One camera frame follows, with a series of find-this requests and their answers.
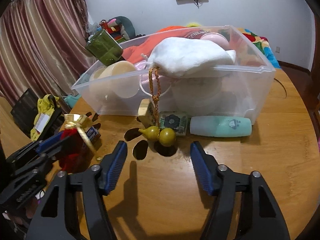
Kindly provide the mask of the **grey plush toy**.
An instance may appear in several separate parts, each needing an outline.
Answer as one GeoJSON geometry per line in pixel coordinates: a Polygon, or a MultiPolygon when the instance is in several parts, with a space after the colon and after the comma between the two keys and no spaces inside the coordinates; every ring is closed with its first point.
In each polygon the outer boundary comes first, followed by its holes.
{"type": "Polygon", "coordinates": [[[136,38],[136,31],[132,22],[124,16],[116,17],[116,24],[120,26],[120,34],[125,40],[136,38]]]}

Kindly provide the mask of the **pink round fan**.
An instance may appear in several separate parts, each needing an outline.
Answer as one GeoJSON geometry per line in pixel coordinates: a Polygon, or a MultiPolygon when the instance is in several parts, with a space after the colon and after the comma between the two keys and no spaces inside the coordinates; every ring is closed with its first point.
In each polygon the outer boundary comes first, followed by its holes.
{"type": "Polygon", "coordinates": [[[220,33],[215,33],[215,32],[206,33],[203,36],[201,36],[200,39],[201,40],[212,41],[215,44],[219,45],[224,50],[229,50],[230,49],[230,44],[229,44],[227,38],[225,38],[220,33]]]}

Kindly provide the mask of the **blue cigarette pack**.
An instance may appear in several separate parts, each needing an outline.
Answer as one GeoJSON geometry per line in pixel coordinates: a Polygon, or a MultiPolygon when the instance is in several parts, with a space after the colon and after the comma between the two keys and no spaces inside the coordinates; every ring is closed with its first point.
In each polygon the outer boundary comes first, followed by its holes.
{"type": "Polygon", "coordinates": [[[94,144],[94,143],[101,137],[99,131],[98,131],[95,127],[93,127],[93,126],[91,126],[91,127],[86,131],[86,135],[87,135],[87,137],[89,138],[89,140],[90,140],[90,142],[91,142],[92,144],[94,144]]]}

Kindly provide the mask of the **cream plastic jar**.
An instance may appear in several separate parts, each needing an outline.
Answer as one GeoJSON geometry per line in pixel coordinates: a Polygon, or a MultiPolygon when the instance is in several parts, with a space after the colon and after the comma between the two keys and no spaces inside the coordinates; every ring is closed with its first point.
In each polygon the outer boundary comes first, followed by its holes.
{"type": "Polygon", "coordinates": [[[135,65],[119,61],[109,66],[96,62],[90,68],[88,95],[100,103],[131,99],[139,92],[135,65]]]}

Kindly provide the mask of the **yellow cloth on chair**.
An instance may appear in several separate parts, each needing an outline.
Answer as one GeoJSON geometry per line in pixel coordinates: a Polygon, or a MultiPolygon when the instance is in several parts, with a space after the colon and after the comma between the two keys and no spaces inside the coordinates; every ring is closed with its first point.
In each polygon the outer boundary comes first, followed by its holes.
{"type": "Polygon", "coordinates": [[[34,119],[34,126],[30,131],[32,141],[37,141],[46,133],[50,121],[53,121],[54,113],[60,110],[59,97],[47,94],[37,101],[38,113],[34,119]]]}

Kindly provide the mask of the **pink striped curtain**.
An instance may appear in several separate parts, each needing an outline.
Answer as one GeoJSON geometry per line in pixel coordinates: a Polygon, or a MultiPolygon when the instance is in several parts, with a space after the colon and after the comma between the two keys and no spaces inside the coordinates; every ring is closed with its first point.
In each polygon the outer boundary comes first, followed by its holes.
{"type": "Polygon", "coordinates": [[[85,0],[14,0],[1,16],[1,96],[14,105],[31,89],[62,99],[95,63],[86,49],[85,0]]]}

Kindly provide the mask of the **teal lotion bottle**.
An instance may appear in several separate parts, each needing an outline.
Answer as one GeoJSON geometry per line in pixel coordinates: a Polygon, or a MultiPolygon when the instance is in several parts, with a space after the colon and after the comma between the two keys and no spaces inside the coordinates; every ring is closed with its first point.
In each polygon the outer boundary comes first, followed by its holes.
{"type": "Polygon", "coordinates": [[[251,135],[252,124],[238,116],[194,116],[189,129],[191,134],[204,137],[236,138],[251,135]]]}

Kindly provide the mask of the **red velvet gift pouch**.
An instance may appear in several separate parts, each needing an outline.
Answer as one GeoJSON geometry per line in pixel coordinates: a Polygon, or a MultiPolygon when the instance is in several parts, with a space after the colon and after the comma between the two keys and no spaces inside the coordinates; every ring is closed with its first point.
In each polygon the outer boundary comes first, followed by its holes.
{"type": "Polygon", "coordinates": [[[93,126],[92,113],[65,114],[61,139],[68,138],[64,153],[59,158],[61,170],[67,173],[85,171],[95,154],[93,143],[86,132],[93,126]]]}

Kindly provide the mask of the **white drawstring cloth bag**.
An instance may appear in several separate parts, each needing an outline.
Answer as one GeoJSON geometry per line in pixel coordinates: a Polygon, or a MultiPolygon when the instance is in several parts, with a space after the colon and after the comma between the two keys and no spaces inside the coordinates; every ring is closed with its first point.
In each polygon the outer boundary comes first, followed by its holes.
{"type": "Polygon", "coordinates": [[[172,78],[190,77],[218,65],[234,65],[235,50],[224,50],[212,41],[183,37],[165,38],[146,59],[146,68],[172,78]]]}

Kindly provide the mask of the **colourful patchwork blanket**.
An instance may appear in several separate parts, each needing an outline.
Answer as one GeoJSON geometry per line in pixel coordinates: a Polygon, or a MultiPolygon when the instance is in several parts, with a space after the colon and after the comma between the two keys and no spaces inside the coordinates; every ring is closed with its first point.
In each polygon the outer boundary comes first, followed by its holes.
{"type": "Polygon", "coordinates": [[[238,31],[247,37],[266,56],[274,68],[281,68],[266,37],[258,36],[245,28],[238,28],[238,31]]]}

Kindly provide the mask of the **green floral tin box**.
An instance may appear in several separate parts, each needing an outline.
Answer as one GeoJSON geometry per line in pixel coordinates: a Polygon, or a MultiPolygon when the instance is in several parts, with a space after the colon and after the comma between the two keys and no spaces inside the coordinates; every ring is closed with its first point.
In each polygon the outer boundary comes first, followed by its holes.
{"type": "Polygon", "coordinates": [[[182,112],[162,111],[159,116],[159,124],[161,129],[170,128],[177,136],[183,137],[187,133],[189,119],[189,116],[182,112]]]}

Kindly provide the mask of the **clear plastic storage bin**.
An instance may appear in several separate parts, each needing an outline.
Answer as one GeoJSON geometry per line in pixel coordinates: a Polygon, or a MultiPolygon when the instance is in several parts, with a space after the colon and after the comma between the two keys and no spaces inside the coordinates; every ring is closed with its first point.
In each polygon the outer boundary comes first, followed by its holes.
{"type": "Polygon", "coordinates": [[[179,28],[142,36],[121,44],[124,61],[137,69],[139,92],[125,100],[100,103],[88,95],[90,68],[72,85],[99,114],[138,114],[140,102],[159,94],[159,111],[182,112],[189,116],[240,116],[255,122],[271,88],[275,68],[266,56],[238,29],[222,27],[179,28]],[[218,65],[190,77],[172,78],[160,73],[149,74],[146,59],[153,48],[169,37],[200,39],[206,33],[220,33],[236,51],[234,65],[218,65]]]}

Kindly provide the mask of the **wooden tag block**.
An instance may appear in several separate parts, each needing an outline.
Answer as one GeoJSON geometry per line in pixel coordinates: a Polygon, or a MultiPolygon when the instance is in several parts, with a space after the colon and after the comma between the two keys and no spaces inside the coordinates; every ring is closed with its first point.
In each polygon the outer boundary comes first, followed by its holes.
{"type": "Polygon", "coordinates": [[[156,125],[154,116],[155,108],[150,99],[143,99],[138,108],[137,119],[144,125],[145,128],[156,125]]]}

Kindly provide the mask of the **yellow curved pillow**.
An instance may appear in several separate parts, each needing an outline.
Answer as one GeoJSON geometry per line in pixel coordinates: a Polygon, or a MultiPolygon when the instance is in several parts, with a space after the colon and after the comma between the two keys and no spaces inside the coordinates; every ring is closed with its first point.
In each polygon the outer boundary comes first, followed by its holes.
{"type": "Polygon", "coordinates": [[[187,28],[195,28],[195,27],[201,27],[201,26],[202,26],[201,24],[196,22],[191,22],[186,25],[187,28]]]}

